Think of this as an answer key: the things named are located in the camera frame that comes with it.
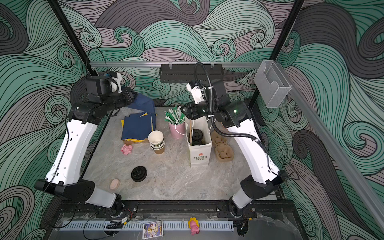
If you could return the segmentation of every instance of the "pink cup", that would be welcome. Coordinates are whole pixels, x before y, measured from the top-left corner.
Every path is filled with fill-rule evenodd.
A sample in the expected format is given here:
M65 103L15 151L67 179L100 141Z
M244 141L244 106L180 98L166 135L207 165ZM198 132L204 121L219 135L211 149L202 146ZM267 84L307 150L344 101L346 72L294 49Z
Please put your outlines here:
M176 127L174 124L171 124L170 122L168 122L168 124L169 124L169 129L170 129L170 133L171 133L172 137L174 137L176 139L180 139L180 138L184 137L183 134L185 134L185 122L177 124Z

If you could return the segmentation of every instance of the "robotic arm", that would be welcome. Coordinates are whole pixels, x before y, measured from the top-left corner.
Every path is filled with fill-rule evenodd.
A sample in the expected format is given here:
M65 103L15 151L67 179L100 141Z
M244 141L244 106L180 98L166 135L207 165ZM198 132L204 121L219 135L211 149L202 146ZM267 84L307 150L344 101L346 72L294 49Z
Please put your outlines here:
M197 79L196 68L201 66L208 81ZM275 185L287 178L285 171L272 162L268 150L263 145L253 122L252 114L243 101L230 101L224 82L220 79L210 80L209 74L202 63L196 63L194 68L195 80L187 84L194 102L185 104L182 112L189 119L202 116L210 118L214 130L224 137L234 137L240 146L251 175L241 181L240 190L230 199L232 213L242 215L242 208L253 199L266 197L273 191ZM221 132L215 125L215 118L230 132Z
M67 132L59 153L45 179L35 183L35 189L76 202L86 202L121 212L121 196L80 179L81 163L92 135L104 116L134 102L137 93L121 87L121 74L92 76L85 79L87 91L75 103L68 115Z

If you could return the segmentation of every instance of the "stack of paper cups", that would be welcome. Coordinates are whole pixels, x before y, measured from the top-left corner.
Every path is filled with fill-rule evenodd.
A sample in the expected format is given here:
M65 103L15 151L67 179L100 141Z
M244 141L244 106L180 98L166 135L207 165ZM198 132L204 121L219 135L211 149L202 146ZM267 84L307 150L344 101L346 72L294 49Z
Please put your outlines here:
M155 151L156 154L162 154L164 152L164 135L160 131L153 131L148 135L148 141L151 148Z

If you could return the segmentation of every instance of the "black lid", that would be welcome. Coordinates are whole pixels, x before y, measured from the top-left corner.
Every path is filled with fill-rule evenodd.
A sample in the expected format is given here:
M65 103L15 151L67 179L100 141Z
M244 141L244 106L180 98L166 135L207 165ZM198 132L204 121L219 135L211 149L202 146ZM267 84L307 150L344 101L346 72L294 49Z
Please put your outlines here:
M193 129L192 142L200 142L203 140L203 132L198 129Z
M147 176L147 170L143 166L135 167L131 172L131 178L135 182L141 182Z

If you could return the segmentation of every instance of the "pink figurine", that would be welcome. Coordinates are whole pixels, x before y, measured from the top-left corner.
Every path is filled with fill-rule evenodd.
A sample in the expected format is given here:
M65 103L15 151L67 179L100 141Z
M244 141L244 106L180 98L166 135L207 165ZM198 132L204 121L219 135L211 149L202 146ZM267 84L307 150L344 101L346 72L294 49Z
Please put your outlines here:
M191 217L188 221L188 226L191 229L191 235L198 234L200 232L199 222L195 217Z
M124 155L128 155L129 153L132 152L132 145L124 144L121 148L121 151L123 152Z

